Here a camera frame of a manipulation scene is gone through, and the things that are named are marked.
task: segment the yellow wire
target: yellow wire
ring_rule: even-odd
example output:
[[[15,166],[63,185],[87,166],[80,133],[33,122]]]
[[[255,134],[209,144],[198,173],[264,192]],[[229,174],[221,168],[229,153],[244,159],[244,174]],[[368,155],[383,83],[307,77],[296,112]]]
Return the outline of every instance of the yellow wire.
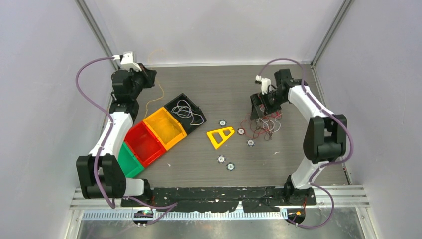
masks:
[[[156,50],[154,50],[153,52],[149,53],[149,55],[148,55],[148,65],[150,65],[150,58],[151,58],[151,56],[152,56],[154,53],[158,52],[158,51],[164,52],[164,50],[163,50],[163,49],[156,49]],[[161,97],[159,97],[159,98],[156,98],[155,100],[150,100],[150,101],[148,101],[148,102],[146,103],[146,105],[145,105],[145,116],[144,116],[144,119],[146,118],[146,116],[147,116],[147,114],[148,114],[148,105],[149,105],[149,103],[151,103],[151,102],[154,102],[154,101],[157,101],[157,100],[160,100],[160,99],[164,98],[164,90],[163,90],[163,87],[161,87],[161,85],[160,85],[160,81],[159,81],[159,80],[156,80],[156,81],[157,81],[158,86],[160,87],[161,91],[163,92],[163,95],[162,95]]]

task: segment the robotic arm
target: robotic arm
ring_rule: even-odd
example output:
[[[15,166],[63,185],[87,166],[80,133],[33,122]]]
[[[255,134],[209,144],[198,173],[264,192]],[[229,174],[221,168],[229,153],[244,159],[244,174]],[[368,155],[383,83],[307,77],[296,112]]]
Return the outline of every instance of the robotic arm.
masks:
[[[265,115],[281,109],[281,104],[289,102],[295,105],[306,120],[309,120],[308,129],[305,135],[303,149],[305,157],[299,168],[290,175],[284,185],[284,192],[287,197],[292,194],[306,191],[311,188],[310,177],[313,182],[322,172],[323,164],[334,162],[338,157],[346,153],[346,133],[344,130],[325,112],[334,115],[333,112],[322,107],[320,110],[316,104],[322,106],[311,93],[309,86],[305,83],[305,91],[301,86],[301,79],[293,79],[289,69],[279,70],[274,73],[277,87],[271,85],[271,80],[256,76],[256,83],[261,84],[261,93],[252,95],[251,120],[256,120]],[[344,115],[334,115],[345,126],[347,119]]]
[[[94,177],[94,159],[99,157],[98,166],[103,173],[99,175],[100,183],[110,198],[142,195],[148,188],[142,179],[126,178],[117,159],[127,132],[138,115],[137,98],[144,88],[154,86],[156,71],[148,70],[141,63],[136,63],[133,52],[113,56],[118,62],[119,70],[111,75],[113,92],[109,113],[110,119],[95,147],[88,156],[80,156],[76,161],[79,182],[84,198],[102,198],[101,191]]]

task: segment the wall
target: wall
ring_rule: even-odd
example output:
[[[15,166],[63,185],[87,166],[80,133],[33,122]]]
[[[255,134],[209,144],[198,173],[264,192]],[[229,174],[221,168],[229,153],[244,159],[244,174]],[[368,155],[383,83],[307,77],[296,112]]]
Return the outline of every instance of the wall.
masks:
[[[422,2],[355,1],[317,71],[327,104],[348,117],[381,238],[420,238]]]
[[[341,0],[86,0],[112,51],[154,64],[310,62]]]
[[[100,135],[104,115],[75,87],[77,70],[104,57],[74,1],[0,2],[0,238],[57,239],[75,187],[75,162]],[[110,63],[81,87],[106,105]]]

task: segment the yellow plastic part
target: yellow plastic part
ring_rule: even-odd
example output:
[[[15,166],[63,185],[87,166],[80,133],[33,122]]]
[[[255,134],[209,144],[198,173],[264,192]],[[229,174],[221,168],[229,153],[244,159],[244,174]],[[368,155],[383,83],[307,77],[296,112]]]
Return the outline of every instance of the yellow plastic part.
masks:
[[[230,131],[230,134],[226,136],[224,134],[225,131]],[[214,138],[215,133],[218,133],[220,137],[222,138],[222,141],[220,143],[217,143],[217,141],[215,140]],[[219,149],[233,135],[234,135],[233,127],[227,127],[227,128],[222,128],[222,129],[217,129],[217,130],[207,132],[207,136],[216,150]]]
[[[187,136],[182,125],[164,107],[145,118],[144,123],[167,151]]]

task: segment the storage bin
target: storage bin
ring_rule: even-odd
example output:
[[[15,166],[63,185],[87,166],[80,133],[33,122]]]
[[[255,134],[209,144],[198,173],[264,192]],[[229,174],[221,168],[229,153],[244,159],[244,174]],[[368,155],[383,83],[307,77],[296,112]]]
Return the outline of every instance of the storage bin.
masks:
[[[144,122],[131,128],[124,142],[144,168],[167,152]]]
[[[126,143],[121,146],[118,162],[127,178],[134,178],[145,169]]]
[[[164,107],[152,113],[143,122],[166,150],[171,149],[187,136],[180,123]]]
[[[181,93],[176,98],[172,99],[169,103],[167,103],[164,107],[168,112],[171,113],[171,110],[177,105],[177,102],[180,100],[185,100],[188,102],[191,110],[195,114],[199,114],[204,119],[204,123],[207,121],[204,114],[202,113],[201,109],[195,105],[185,94]],[[181,101],[179,103],[180,106],[187,106],[185,102]],[[192,133],[195,129],[197,129],[201,125],[191,125],[191,124],[200,124],[202,122],[201,117],[194,115],[194,121],[192,122],[192,117],[190,118],[182,118],[177,114],[171,113],[171,115],[182,125],[183,129],[185,130],[186,134]]]

